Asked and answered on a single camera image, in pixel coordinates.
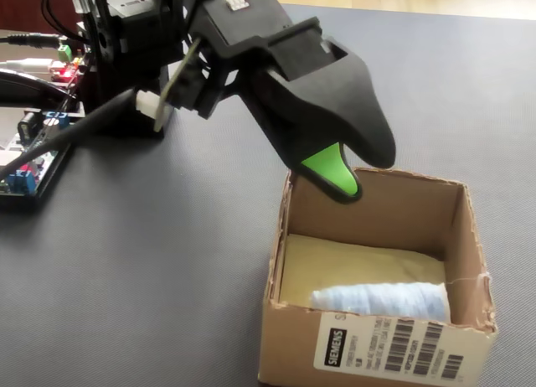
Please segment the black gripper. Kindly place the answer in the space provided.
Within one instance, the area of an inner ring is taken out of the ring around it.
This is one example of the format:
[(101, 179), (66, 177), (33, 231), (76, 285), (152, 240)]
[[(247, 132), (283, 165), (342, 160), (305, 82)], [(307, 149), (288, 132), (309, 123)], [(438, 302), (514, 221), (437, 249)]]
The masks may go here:
[(183, 106), (208, 118), (239, 95), (282, 162), (340, 204), (362, 197), (343, 144), (289, 120), (346, 120), (338, 80), (346, 52), (317, 18), (293, 23), (277, 0), (190, 0), (188, 32), (209, 58), (209, 76), (187, 75)]

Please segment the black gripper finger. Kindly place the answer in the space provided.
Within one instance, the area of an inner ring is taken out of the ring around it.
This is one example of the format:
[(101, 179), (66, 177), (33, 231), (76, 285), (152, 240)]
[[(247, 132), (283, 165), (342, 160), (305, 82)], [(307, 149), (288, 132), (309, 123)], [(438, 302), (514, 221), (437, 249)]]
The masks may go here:
[(271, 107), (283, 118), (348, 146), (376, 168), (394, 165), (393, 132), (376, 96), (368, 66), (326, 39), (334, 61), (294, 80), (271, 72)]

